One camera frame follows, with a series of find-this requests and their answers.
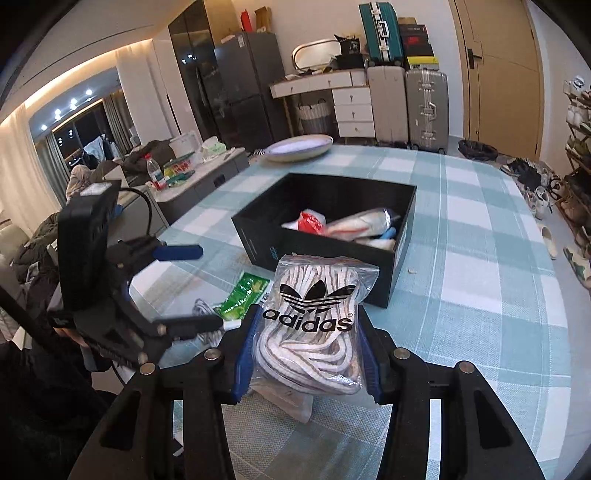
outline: wooden door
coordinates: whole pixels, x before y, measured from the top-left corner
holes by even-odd
[[[541,63],[522,0],[454,0],[465,135],[513,157],[539,157]]]

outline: water bottle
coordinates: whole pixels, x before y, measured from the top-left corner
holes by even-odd
[[[146,154],[144,158],[146,159],[146,168],[148,169],[148,175],[150,175],[152,183],[157,190],[162,190],[166,187],[166,180],[164,179],[164,175],[162,175],[160,166],[154,161],[151,154]]]

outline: hand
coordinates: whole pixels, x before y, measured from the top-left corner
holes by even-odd
[[[88,348],[88,343],[80,336],[80,334],[71,328],[53,328],[60,337],[70,337],[78,345]]]

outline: open box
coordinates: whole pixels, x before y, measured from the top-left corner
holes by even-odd
[[[238,212],[232,221],[254,265],[275,270],[283,255],[356,258],[379,267],[366,302],[386,308],[396,285],[413,231],[417,188],[387,181],[290,173]],[[283,228],[312,209],[332,222],[364,210],[387,207],[402,219],[393,252],[354,242]]]

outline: white plate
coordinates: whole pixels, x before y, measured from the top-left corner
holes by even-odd
[[[328,135],[302,135],[271,145],[264,158],[285,163],[309,160],[328,152],[332,144],[333,138]]]

